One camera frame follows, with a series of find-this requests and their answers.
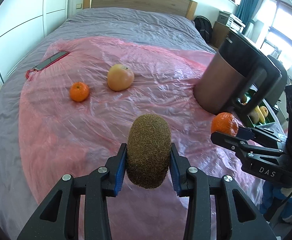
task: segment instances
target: blue cloth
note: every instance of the blue cloth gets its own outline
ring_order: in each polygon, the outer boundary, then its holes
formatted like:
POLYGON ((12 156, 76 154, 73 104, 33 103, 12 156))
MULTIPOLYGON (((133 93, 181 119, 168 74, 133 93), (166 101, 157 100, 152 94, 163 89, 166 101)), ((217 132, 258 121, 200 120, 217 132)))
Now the blue cloth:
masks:
POLYGON ((236 16, 242 20, 246 27, 252 20, 252 15, 254 14, 258 1, 259 0, 241 0, 240 5, 237 8, 236 16))
MULTIPOLYGON (((275 187, 270 182, 265 181, 263 185, 263 197, 259 206, 259 211, 262 214, 265 214, 268 208, 270 208, 270 206, 272 205, 274 198, 284 200, 289 195, 288 192, 289 192, 289 189, 284 189, 282 187, 275 187)), ((285 208, 283 209, 283 211, 281 212, 280 217, 283 220, 286 220, 292 217, 292 197, 289 198, 289 200, 287 201, 287 204, 285 208)))

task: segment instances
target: wooden headboard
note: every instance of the wooden headboard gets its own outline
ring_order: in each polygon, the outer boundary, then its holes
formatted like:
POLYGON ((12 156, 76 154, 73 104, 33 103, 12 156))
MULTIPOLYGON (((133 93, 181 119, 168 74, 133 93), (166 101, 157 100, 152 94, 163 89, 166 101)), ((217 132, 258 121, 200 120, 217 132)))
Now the wooden headboard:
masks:
POLYGON ((83 9, 105 7, 177 14, 193 20, 197 3, 192 0, 83 0, 83 9))

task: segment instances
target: banana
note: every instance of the banana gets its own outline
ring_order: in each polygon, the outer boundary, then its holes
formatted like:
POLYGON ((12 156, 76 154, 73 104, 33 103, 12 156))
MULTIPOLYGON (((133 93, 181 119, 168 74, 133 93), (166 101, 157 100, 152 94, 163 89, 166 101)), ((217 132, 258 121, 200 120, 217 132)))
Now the banana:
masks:
POLYGON ((259 106, 255 107, 255 111, 259 115, 259 122, 261 122, 262 124, 265 124, 266 120, 265 120, 265 117, 264 117, 263 113, 261 112, 259 106))

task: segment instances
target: black handle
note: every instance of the black handle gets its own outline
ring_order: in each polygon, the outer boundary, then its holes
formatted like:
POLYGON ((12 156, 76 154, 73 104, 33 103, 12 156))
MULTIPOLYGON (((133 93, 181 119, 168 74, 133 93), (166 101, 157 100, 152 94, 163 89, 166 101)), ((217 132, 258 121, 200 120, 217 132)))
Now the black handle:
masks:
POLYGON ((189 197, 183 240, 210 239, 211 211, 208 176, 201 170, 186 170, 194 187, 189 197))
POLYGON ((85 197, 85 238, 111 240, 106 196, 102 192, 102 181, 109 170, 100 173, 94 170, 88 177, 85 197))
POLYGON ((80 195, 73 194, 74 178, 60 179, 30 217, 18 240, 78 239, 80 195))
MULTIPOLYGON (((254 74, 249 77, 249 80, 246 81, 246 83, 251 84, 255 82, 256 77, 260 75, 262 69, 266 71, 267 77, 249 102, 245 106, 240 104, 239 113, 242 115, 248 115, 252 110, 254 110, 254 108, 261 103, 261 101, 282 78, 280 70, 265 55, 263 55, 260 57, 258 70, 254 71, 254 74)), ((243 91, 240 92, 240 95, 247 92, 248 89, 249 88, 244 87, 243 91)))
POLYGON ((221 179, 209 176, 209 184, 215 193, 217 240, 276 239, 259 210, 231 176, 221 179))

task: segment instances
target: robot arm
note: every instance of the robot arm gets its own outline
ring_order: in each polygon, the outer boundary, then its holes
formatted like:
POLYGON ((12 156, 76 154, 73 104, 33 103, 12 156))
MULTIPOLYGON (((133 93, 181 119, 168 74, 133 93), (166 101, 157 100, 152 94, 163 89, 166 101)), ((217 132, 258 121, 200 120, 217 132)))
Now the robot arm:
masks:
MULTIPOLYGON (((85 195, 85 239, 111 240, 107 197, 116 197, 125 174, 126 144, 89 175, 64 175, 30 217, 18 240, 78 240, 80 196, 85 195)), ((189 197, 184 240, 210 240, 210 195, 215 196, 217 239, 275 240, 250 198, 229 175, 207 176, 178 154, 172 143, 170 174, 179 197, 189 197)))
MULTIPOLYGON (((281 187, 292 189, 292 85, 287 86, 285 92, 289 114, 287 137, 258 127, 240 127, 236 137, 221 133, 211 135, 213 143, 235 151, 242 162, 243 171, 270 182, 276 189, 281 187), (264 147, 248 145, 247 140, 250 139, 264 147)), ((292 190, 285 199, 282 199, 281 190, 278 195, 279 199, 275 195, 272 196, 273 202, 264 213, 267 221, 270 221, 280 206, 292 202, 290 199, 292 190)))

